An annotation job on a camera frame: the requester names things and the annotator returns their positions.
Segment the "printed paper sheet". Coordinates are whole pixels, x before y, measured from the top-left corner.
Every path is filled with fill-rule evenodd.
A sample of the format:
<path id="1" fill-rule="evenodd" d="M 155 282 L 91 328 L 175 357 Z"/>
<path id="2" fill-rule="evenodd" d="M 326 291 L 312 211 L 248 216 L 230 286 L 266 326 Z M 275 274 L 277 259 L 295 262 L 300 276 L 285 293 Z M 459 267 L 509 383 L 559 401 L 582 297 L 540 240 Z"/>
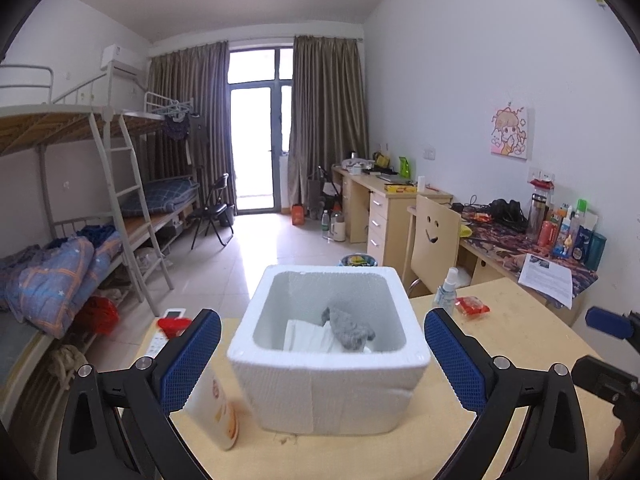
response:
<path id="1" fill-rule="evenodd" d="M 550 297 L 567 309 L 573 307 L 572 272 L 566 266 L 527 254 L 518 284 Z"/>

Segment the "white lotion pump bottle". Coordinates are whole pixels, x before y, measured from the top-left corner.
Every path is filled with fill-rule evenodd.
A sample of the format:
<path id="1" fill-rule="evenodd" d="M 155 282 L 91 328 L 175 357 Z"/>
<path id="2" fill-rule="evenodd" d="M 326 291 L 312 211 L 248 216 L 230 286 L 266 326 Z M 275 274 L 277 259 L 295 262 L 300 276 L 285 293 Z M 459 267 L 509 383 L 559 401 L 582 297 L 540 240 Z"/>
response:
<path id="1" fill-rule="evenodd" d="M 204 309 L 157 355 L 153 387 L 165 414 L 186 410 L 218 448 L 233 448 L 239 423 L 210 362 L 221 340 L 221 319 Z"/>

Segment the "patterned desk mat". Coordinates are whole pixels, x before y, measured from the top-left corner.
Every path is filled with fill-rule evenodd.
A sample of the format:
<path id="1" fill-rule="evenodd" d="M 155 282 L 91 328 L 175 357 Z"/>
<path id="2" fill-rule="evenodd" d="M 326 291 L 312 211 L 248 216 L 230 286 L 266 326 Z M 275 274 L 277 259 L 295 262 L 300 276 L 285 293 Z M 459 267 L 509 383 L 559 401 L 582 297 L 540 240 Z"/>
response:
<path id="1" fill-rule="evenodd" d="M 500 223 L 477 221 L 476 215 L 477 212 L 472 210 L 462 212 L 462 223 L 471 228 L 472 234 L 460 240 L 460 248 L 485 261 L 491 269 L 506 278 L 516 282 L 526 255 L 532 254 L 570 269 L 574 299 L 578 299 L 598 280 L 598 274 L 588 270 L 583 264 L 573 259 L 555 257 L 548 248 L 538 247 L 525 234 L 517 233 Z"/>

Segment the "blue plaid quilt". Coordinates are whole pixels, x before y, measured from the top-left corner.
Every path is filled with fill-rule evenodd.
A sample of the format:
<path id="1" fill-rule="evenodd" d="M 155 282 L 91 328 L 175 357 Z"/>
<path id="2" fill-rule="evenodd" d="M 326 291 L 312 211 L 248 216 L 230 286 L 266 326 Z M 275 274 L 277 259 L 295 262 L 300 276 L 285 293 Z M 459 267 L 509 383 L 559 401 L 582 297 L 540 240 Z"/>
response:
<path id="1" fill-rule="evenodd" d="M 61 339 L 121 250 L 119 232 L 104 224 L 6 256 L 1 259 L 1 309 Z"/>

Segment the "red snack packet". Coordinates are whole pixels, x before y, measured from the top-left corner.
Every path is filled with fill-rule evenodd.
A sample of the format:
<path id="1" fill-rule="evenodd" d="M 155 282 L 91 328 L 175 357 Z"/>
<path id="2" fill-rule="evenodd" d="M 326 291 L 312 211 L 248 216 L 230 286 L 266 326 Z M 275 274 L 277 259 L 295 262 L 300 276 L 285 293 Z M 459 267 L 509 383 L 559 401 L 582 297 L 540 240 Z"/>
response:
<path id="1" fill-rule="evenodd" d="M 456 307 L 465 316 L 479 316 L 490 312 L 490 307 L 477 296 L 459 297 L 456 301 Z"/>

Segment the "blue spray bottle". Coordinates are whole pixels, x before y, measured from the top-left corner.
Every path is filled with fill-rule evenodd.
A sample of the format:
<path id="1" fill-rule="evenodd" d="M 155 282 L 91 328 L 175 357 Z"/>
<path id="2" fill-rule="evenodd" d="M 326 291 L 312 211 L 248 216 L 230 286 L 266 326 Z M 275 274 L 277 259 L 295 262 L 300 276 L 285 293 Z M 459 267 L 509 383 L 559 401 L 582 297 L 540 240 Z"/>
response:
<path id="1" fill-rule="evenodd" d="M 445 281 L 442 282 L 435 292 L 432 306 L 434 308 L 441 308 L 449 315 L 452 315 L 457 302 L 457 288 L 458 269 L 450 268 L 447 272 Z"/>

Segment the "white styrofoam box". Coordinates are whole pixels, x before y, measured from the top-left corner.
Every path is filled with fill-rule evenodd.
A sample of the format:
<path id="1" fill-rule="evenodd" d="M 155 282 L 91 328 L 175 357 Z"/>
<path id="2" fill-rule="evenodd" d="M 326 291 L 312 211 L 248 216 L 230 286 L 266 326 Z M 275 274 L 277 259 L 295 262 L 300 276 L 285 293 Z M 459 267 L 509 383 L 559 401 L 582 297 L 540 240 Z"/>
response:
<path id="1" fill-rule="evenodd" d="M 327 308 L 375 333 L 366 350 L 285 349 L 288 322 L 319 326 Z M 368 436 L 395 429 L 431 361 L 423 330 L 388 266 L 270 266 L 227 351 L 262 429 Z"/>

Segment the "white face mask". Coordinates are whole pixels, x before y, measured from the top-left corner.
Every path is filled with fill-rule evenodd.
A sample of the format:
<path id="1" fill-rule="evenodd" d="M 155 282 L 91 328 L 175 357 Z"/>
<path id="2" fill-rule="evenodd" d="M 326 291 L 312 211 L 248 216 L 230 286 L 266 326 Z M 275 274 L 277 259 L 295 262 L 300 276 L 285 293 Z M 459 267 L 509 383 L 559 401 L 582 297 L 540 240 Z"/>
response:
<path id="1" fill-rule="evenodd" d="M 298 353 L 371 353 L 368 346 L 347 350 L 334 336 L 330 323 L 319 326 L 299 320 L 288 320 L 283 351 Z"/>

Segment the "wooden smiley chair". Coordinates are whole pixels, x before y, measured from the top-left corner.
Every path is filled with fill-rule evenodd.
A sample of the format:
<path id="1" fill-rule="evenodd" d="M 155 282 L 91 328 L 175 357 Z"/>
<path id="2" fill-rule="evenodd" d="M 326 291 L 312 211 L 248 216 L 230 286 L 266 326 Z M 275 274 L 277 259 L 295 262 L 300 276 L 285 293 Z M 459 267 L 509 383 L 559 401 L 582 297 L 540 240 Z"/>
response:
<path id="1" fill-rule="evenodd" d="M 421 287 L 436 292 L 458 261 L 462 218 L 449 206 L 419 195 L 411 208 L 402 282 L 411 295 Z"/>

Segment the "grey sock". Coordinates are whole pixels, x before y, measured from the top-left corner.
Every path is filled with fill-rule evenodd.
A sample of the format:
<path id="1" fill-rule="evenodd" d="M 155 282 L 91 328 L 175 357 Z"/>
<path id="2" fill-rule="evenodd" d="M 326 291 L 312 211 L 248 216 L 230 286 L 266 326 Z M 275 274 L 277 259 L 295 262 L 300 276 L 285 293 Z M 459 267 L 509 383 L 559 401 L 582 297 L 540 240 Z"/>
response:
<path id="1" fill-rule="evenodd" d="M 362 351 L 368 342 L 375 340 L 375 331 L 365 322 L 341 309 L 327 307 L 321 315 L 322 323 L 329 323 L 335 339 L 348 352 Z"/>

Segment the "far blue mattress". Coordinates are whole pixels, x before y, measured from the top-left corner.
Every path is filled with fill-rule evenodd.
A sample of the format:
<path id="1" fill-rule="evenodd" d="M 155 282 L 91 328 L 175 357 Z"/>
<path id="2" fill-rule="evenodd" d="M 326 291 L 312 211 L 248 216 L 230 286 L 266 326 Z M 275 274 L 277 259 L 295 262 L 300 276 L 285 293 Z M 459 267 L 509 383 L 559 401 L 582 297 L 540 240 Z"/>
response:
<path id="1" fill-rule="evenodd" d="M 149 214 L 170 214 L 198 196 L 198 182 L 191 178 L 157 180 L 143 185 Z M 142 217 L 143 209 L 138 192 L 129 194 L 120 205 L 124 218 Z"/>

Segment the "black folding chair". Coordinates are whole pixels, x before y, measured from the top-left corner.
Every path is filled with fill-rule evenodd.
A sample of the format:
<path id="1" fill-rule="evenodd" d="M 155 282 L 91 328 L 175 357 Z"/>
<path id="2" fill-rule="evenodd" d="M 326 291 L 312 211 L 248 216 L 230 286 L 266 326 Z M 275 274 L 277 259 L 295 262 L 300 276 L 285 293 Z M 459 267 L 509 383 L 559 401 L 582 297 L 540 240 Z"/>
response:
<path id="1" fill-rule="evenodd" d="M 198 232 L 201 226 L 205 226 L 205 236 L 209 230 L 213 230 L 218 242 L 226 247 L 234 235 L 231 206 L 224 202 L 224 191 L 228 188 L 229 175 L 222 174 L 209 188 L 204 204 L 194 209 L 186 218 L 195 226 L 191 248 L 195 247 Z M 224 240 L 218 228 L 228 228 L 230 235 Z"/>

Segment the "metal bunk bed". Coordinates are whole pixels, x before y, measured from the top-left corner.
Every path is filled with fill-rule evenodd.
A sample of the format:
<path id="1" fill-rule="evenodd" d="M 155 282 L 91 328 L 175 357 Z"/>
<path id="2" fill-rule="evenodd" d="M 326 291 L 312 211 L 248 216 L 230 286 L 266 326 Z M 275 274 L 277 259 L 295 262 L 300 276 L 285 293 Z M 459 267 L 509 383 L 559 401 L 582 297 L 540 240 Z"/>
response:
<path id="1" fill-rule="evenodd" d="M 112 260 L 110 270 L 123 266 L 139 300 L 154 314 L 148 281 L 154 272 L 166 274 L 165 247 L 157 232 L 175 219 L 184 220 L 192 212 L 198 196 L 170 214 L 149 214 L 140 172 L 139 136 L 156 133 L 169 120 L 180 125 L 190 105 L 147 91 L 142 110 L 125 110 L 113 103 L 113 79 L 122 70 L 101 70 L 82 84 L 59 96 L 52 96 L 54 73 L 48 66 L 6 64 L 1 78 L 1 153 L 13 155 L 34 151 L 38 162 L 42 206 L 53 238 L 71 236 L 85 226 L 111 224 L 122 239 L 122 250 Z M 72 169 L 72 198 L 61 211 L 54 211 L 47 175 L 47 149 L 62 145 L 74 154 L 84 144 Z M 138 192 L 142 217 L 124 218 L 120 205 Z"/>

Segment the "round trash bin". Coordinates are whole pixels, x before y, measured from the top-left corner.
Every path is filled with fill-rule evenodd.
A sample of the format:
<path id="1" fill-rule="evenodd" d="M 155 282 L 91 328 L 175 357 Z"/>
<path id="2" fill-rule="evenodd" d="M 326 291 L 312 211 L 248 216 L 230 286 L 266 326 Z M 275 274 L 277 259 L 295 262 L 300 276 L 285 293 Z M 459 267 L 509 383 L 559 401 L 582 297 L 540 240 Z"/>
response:
<path id="1" fill-rule="evenodd" d="M 340 266 L 377 266 L 375 258 L 367 254 L 350 254 L 340 260 Z"/>

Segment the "wooden desk with drawers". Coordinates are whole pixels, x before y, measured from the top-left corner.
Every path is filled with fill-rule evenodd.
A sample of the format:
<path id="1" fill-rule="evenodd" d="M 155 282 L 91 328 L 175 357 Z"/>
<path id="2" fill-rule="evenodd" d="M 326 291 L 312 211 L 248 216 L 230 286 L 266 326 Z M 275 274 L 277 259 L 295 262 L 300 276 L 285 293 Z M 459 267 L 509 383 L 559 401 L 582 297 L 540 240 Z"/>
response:
<path id="1" fill-rule="evenodd" d="M 408 208 L 416 204 L 418 194 L 390 193 L 380 178 L 352 176 L 340 167 L 332 168 L 332 177 L 342 187 L 348 240 L 366 244 L 378 266 L 401 273 L 409 237 Z"/>

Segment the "orange floor container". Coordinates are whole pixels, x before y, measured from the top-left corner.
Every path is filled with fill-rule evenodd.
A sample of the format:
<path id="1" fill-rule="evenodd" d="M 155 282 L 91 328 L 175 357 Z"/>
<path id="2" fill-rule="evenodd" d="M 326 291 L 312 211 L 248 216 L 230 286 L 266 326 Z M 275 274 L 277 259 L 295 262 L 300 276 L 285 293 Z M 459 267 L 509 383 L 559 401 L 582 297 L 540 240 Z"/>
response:
<path id="1" fill-rule="evenodd" d="M 306 208 L 303 204 L 291 206 L 291 220 L 293 226 L 303 226 L 306 221 Z"/>

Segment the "white air conditioner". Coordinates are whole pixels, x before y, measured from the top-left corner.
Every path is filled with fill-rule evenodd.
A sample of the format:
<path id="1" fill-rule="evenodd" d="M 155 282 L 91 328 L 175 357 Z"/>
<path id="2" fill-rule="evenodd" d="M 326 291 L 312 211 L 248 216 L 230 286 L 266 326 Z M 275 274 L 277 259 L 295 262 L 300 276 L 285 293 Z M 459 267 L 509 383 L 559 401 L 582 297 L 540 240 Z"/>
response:
<path id="1" fill-rule="evenodd" d="M 146 59 L 137 52 L 111 44 L 102 52 L 101 70 L 108 70 L 110 66 L 131 76 L 142 77 L 145 74 Z"/>

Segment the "right brown curtain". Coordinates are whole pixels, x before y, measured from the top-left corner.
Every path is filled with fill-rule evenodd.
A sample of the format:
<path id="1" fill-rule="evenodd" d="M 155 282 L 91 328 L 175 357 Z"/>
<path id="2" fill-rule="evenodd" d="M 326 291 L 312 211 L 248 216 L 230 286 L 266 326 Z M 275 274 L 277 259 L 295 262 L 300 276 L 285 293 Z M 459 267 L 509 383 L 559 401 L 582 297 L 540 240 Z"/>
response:
<path id="1" fill-rule="evenodd" d="M 288 201 L 308 203 L 308 181 L 350 152 L 370 154 L 358 41 L 297 36 L 293 46 Z"/>

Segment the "brown curtain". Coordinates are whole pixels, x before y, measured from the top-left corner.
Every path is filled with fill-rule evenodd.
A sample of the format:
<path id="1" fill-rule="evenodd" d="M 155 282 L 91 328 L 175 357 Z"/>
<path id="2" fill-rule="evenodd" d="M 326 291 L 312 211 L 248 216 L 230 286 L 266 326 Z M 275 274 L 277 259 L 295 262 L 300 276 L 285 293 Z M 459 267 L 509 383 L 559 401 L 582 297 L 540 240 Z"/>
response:
<path id="1" fill-rule="evenodd" d="M 370 154 L 358 41 L 297 36 L 293 46 L 288 201 L 308 203 L 308 181 L 350 152 Z"/>
<path id="2" fill-rule="evenodd" d="M 205 195 L 216 179 L 234 173 L 229 67 L 225 41 L 152 58 L 149 90 L 190 105 L 191 110 L 180 125 L 166 120 L 146 136 L 140 167 L 147 179 L 189 176 Z"/>

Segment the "left brown curtain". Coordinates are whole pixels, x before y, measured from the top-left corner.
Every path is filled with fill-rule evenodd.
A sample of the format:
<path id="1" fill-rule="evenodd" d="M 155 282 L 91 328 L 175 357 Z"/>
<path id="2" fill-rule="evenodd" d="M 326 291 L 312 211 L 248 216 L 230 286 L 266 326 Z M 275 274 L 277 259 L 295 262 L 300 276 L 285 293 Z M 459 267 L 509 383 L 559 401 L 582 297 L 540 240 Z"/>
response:
<path id="1" fill-rule="evenodd" d="M 205 195 L 216 179 L 234 173 L 229 67 L 225 41 L 152 58 L 149 90 L 190 105 L 191 110 L 180 125 L 166 120 L 146 136 L 140 167 L 147 179 L 189 176 Z"/>

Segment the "glass balcony door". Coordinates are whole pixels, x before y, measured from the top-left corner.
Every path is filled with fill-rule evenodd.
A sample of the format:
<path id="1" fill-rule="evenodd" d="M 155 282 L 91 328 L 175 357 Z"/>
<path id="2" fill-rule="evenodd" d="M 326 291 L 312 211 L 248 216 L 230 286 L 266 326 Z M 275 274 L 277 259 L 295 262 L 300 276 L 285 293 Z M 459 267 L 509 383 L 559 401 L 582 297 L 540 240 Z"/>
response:
<path id="1" fill-rule="evenodd" d="M 235 205 L 241 214 L 288 209 L 292 80 L 291 47 L 230 54 Z"/>

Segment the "anime wall poster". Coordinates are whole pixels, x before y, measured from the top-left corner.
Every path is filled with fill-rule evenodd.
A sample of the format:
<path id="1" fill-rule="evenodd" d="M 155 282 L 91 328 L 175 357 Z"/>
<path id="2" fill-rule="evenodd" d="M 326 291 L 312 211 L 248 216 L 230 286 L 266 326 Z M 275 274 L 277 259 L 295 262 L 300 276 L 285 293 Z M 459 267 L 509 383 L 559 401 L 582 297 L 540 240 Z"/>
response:
<path id="1" fill-rule="evenodd" d="M 491 118 L 490 151 L 494 155 L 526 159 L 528 154 L 528 110 L 511 102 L 498 108 Z"/>

